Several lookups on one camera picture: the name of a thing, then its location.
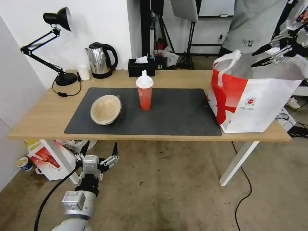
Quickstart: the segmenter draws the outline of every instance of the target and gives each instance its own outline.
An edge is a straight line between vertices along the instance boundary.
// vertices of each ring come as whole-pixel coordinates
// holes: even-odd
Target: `gray shirt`
[[[254,52],[271,41],[288,0],[235,0],[234,16],[222,46]]]

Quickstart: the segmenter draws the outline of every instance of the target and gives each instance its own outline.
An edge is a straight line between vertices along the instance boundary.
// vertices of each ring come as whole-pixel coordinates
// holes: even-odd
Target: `printed logo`
[[[252,47],[253,40],[243,40],[243,43],[247,47]]]
[[[256,103],[256,98],[255,97],[250,97],[246,100],[245,105],[246,106],[253,106]]]

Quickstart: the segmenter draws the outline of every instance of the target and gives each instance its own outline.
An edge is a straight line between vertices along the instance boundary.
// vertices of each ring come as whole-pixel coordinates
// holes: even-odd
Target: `black desk lamp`
[[[54,40],[55,38],[60,36],[60,29],[57,28],[57,25],[62,26],[64,29],[71,31],[69,23],[71,22],[71,14],[67,7],[64,7],[58,11],[58,13],[45,13],[43,14],[43,19],[46,23],[50,24],[53,28],[50,32],[43,35],[42,37],[38,38],[34,42],[20,48],[20,51],[24,53],[25,55],[30,56],[31,58],[34,58],[35,60],[39,61],[40,63],[46,65],[47,67],[53,69],[54,71],[58,72],[58,75],[55,79],[55,82],[59,86],[67,86],[72,83],[75,83],[77,81],[77,76],[73,73],[66,73],[63,71],[62,67],[56,66],[54,64],[48,63],[45,60],[37,57],[33,54],[33,51],[40,48],[41,46],[45,45],[46,43]],[[46,36],[54,34],[55,36],[51,39],[47,40],[43,43],[37,43],[41,39],[45,38]]]

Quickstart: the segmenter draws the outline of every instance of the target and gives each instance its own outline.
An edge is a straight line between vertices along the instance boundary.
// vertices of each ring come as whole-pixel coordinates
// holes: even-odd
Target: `red cup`
[[[147,76],[147,71],[142,71],[142,76],[136,80],[141,109],[147,111],[151,108],[153,80]]]
[[[138,88],[141,109],[147,111],[151,108],[152,88]]]

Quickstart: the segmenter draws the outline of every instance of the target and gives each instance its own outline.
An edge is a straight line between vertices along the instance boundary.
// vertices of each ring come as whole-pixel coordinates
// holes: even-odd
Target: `beige bowl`
[[[121,112],[121,101],[117,96],[104,95],[91,106],[91,119],[100,125],[111,124]]]

